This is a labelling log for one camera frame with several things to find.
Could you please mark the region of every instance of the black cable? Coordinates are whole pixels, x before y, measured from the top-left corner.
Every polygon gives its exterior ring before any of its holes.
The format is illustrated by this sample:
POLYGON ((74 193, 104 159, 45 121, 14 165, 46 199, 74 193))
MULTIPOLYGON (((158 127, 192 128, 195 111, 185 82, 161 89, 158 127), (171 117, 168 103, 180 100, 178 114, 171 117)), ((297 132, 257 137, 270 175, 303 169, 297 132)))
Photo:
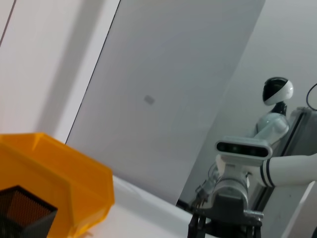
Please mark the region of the black cable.
POLYGON ((312 109, 313 111, 317 111, 317 109, 313 108, 309 102, 308 102, 308 97, 309 97, 309 94, 311 93, 311 91, 317 86, 317 84, 315 84, 313 87, 311 87, 311 89, 308 91, 307 93, 307 96, 306 96, 306 103, 307 103, 307 106, 312 109))

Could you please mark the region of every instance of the black visor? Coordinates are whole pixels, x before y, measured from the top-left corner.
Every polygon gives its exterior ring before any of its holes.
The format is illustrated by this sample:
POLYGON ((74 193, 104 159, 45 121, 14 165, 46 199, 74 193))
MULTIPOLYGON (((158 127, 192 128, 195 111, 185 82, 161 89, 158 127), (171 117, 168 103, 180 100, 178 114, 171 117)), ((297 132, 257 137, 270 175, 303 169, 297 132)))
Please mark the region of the black visor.
POLYGON ((275 93, 281 90, 282 87, 288 82, 286 78, 274 77, 265 82, 263 89, 263 101, 272 97, 275 93))

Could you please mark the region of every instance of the small mark on wall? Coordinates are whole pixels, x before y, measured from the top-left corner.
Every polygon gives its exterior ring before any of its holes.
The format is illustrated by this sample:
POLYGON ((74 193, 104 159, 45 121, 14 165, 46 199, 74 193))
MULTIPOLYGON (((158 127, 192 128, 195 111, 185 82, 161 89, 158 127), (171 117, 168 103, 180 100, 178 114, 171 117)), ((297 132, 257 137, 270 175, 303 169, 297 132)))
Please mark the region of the small mark on wall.
POLYGON ((149 105, 153 105, 153 103, 155 102, 155 99, 152 98, 151 96, 147 95, 147 96, 144 97, 144 101, 146 103, 148 103, 149 105))

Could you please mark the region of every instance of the camera sensor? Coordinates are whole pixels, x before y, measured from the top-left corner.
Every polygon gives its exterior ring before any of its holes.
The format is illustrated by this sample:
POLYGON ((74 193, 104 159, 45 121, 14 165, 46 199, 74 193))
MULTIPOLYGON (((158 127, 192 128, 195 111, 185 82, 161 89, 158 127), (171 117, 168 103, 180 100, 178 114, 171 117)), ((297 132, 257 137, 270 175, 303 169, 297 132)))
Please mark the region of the camera sensor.
POLYGON ((217 144, 217 150, 220 152, 249 155, 265 158, 268 156, 268 150, 266 148, 250 145, 240 145, 233 143, 219 142, 217 144))

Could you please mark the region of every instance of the robot neck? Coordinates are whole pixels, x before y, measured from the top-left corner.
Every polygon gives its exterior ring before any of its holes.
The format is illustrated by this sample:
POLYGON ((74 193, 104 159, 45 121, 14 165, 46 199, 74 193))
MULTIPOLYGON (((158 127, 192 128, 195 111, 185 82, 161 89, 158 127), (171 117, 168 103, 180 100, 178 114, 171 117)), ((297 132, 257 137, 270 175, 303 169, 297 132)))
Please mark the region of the robot neck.
POLYGON ((287 105, 282 101, 275 105, 271 113, 279 113, 286 116, 287 105))

